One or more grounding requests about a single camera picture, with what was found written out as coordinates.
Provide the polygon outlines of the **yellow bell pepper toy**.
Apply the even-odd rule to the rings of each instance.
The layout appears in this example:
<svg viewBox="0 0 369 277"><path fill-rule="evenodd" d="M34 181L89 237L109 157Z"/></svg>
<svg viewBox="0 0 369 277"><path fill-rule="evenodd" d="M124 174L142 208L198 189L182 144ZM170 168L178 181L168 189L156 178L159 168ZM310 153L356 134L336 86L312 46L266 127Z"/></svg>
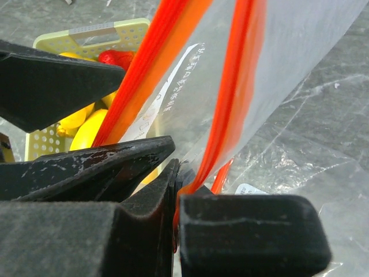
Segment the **yellow bell pepper toy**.
<svg viewBox="0 0 369 277"><path fill-rule="evenodd" d="M63 57L68 57L68 58L75 58L75 59L82 59L82 60L85 60L85 61L96 62L95 59L82 57L82 56L80 56L76 53L64 52L64 53L60 53L59 55L63 56Z"/></svg>

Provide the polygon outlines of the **yellow banana bunch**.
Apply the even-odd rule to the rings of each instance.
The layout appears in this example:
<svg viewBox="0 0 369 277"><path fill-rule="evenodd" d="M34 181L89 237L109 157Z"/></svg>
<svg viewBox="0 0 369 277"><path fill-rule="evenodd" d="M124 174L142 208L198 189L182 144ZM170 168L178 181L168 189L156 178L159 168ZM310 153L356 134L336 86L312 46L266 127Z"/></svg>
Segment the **yellow banana bunch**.
<svg viewBox="0 0 369 277"><path fill-rule="evenodd" d="M57 135L61 137L75 137L81 125L95 112L92 103L59 121Z"/></svg>

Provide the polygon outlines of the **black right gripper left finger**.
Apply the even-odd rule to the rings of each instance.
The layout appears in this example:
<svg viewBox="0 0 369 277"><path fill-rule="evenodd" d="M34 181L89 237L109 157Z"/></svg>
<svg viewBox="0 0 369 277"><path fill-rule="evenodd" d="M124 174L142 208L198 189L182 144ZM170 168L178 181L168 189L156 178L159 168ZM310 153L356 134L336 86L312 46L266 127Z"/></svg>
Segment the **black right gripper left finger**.
<svg viewBox="0 0 369 277"><path fill-rule="evenodd" d="M170 136L1 164L2 276L172 276Z"/></svg>

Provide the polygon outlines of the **clear zip bag red zipper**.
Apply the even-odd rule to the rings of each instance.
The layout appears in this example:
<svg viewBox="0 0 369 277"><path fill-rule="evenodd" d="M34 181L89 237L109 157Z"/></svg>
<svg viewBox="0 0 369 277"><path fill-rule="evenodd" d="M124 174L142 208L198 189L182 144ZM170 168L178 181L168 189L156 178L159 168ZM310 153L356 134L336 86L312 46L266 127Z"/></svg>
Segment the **clear zip bag red zipper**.
<svg viewBox="0 0 369 277"><path fill-rule="evenodd" d="M368 74L327 60L367 5L162 1L94 145L171 136L184 196L302 196L322 275L367 276Z"/></svg>

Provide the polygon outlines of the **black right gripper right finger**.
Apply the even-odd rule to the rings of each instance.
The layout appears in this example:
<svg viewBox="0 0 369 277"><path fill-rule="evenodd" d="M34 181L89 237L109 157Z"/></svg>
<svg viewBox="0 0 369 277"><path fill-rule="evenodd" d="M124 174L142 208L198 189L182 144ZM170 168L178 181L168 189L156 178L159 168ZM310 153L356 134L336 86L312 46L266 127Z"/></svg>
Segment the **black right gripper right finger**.
<svg viewBox="0 0 369 277"><path fill-rule="evenodd" d="M312 203L293 194L184 194L183 276L314 276L332 253Z"/></svg>

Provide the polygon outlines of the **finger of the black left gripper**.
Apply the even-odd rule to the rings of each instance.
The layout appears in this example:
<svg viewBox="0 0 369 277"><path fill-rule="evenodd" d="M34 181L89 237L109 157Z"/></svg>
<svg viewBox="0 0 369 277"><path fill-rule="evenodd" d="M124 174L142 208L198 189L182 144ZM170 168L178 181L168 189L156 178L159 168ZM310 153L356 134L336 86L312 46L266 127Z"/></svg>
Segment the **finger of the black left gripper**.
<svg viewBox="0 0 369 277"><path fill-rule="evenodd" d="M1 41L1 117L27 133L42 130L89 105L77 96L89 74L120 86L119 66L68 58Z"/></svg>

